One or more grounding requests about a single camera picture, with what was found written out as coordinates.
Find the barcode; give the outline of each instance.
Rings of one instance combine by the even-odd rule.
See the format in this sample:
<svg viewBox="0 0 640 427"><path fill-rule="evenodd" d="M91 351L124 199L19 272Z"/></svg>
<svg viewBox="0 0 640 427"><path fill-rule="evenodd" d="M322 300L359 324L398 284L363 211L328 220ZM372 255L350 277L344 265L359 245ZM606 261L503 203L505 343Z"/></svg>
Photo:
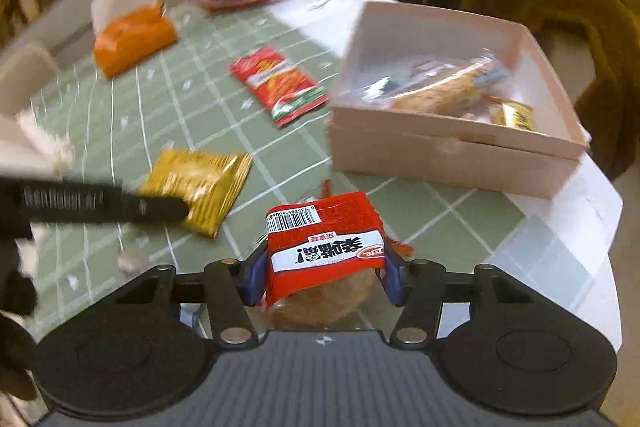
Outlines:
<svg viewBox="0 0 640 427"><path fill-rule="evenodd" d="M313 204L289 210L279 210L267 216L267 233L299 229L316 223L322 223L322 220Z"/></svg>

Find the table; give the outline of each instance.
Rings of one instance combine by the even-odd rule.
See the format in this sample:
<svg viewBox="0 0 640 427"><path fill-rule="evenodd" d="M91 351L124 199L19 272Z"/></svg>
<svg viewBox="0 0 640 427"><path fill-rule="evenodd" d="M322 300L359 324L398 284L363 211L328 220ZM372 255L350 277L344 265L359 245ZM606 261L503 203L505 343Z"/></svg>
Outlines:
<svg viewBox="0 0 640 427"><path fill-rule="evenodd" d="M616 288L607 256L622 200L588 156L553 201L331 170L326 107L277 130L229 64L270 44L329 89L339 76L358 10L367 0L283 0L269 7L205 17L181 6L172 17L180 41L114 82L91 57L33 97L38 124L68 133L72 176L138 187L163 146L250 152L254 165L218 237L179 227L50 226L40 250L37 337L124 283L118 248L150 263L199 271L252 249L273 206L298 201L332 179L335 193L363 190L389 235L416 257L472 271L493 263L622 343ZM398 309L374 291L350 327L390 327ZM468 319L468 306L445 305L440 335ZM206 318L201 324L207 334Z"/></svg>

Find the open box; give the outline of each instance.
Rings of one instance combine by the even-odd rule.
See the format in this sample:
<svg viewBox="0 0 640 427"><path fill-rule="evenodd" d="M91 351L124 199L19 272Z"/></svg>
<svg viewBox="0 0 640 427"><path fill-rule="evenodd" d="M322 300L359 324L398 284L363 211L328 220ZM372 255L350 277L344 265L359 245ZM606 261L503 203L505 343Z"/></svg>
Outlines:
<svg viewBox="0 0 640 427"><path fill-rule="evenodd" d="M358 90L427 55L478 57L510 70L540 132L373 108ZM411 4L365 4L331 97L334 168L551 198L588 148L574 108L522 25Z"/></svg>

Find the black circular disc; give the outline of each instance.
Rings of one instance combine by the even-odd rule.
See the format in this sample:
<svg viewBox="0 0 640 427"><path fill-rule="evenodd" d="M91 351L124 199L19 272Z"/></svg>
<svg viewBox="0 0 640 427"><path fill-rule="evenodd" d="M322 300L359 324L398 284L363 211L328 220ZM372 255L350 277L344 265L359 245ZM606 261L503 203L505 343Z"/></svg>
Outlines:
<svg viewBox="0 0 640 427"><path fill-rule="evenodd" d="M517 415L589 407L616 374L616 354L598 331L566 314L522 307L462 324L443 341L447 378L472 400Z"/></svg>
<svg viewBox="0 0 640 427"><path fill-rule="evenodd" d="M206 363L202 340L166 311L118 305L47 335L33 374L45 399L69 415L127 419L188 395Z"/></svg>

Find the metal screw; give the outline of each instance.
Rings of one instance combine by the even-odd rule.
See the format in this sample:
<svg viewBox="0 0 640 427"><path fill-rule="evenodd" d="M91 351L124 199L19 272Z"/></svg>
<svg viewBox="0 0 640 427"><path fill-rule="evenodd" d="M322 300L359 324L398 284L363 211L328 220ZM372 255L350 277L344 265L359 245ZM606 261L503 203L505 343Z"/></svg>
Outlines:
<svg viewBox="0 0 640 427"><path fill-rule="evenodd" d="M226 328L220 338L227 344L244 344L251 340L251 331L246 328Z"/></svg>
<svg viewBox="0 0 640 427"><path fill-rule="evenodd" d="M427 332L420 328L402 328L396 333L399 341L405 344L420 344L427 340Z"/></svg>

